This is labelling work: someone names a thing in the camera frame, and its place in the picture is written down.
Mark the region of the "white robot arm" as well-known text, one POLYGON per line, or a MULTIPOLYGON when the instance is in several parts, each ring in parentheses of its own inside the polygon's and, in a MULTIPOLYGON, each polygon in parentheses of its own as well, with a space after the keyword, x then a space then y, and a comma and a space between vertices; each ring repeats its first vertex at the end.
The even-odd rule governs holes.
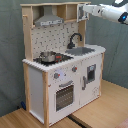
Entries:
POLYGON ((115 0, 111 5, 84 5, 83 10, 93 16, 128 25, 128 0, 115 0))

